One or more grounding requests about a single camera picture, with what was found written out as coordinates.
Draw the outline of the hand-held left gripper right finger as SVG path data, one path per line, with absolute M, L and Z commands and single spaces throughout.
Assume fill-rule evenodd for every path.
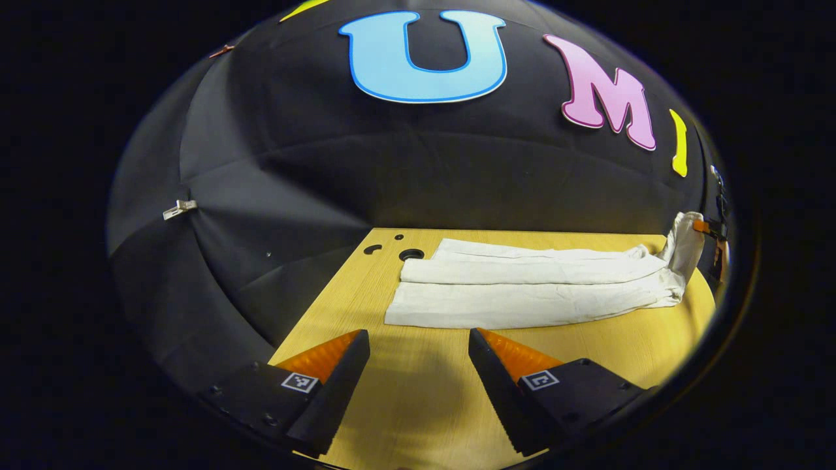
M 486 328 L 468 355 L 516 452 L 557 449 L 612 425 L 656 393 L 596 361 L 561 361 Z

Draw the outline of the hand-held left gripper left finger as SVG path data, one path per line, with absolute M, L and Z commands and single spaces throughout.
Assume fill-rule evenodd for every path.
M 276 365 L 253 361 L 198 398 L 245 433 L 318 458 L 329 451 L 369 357 L 368 331 L 358 328 Z

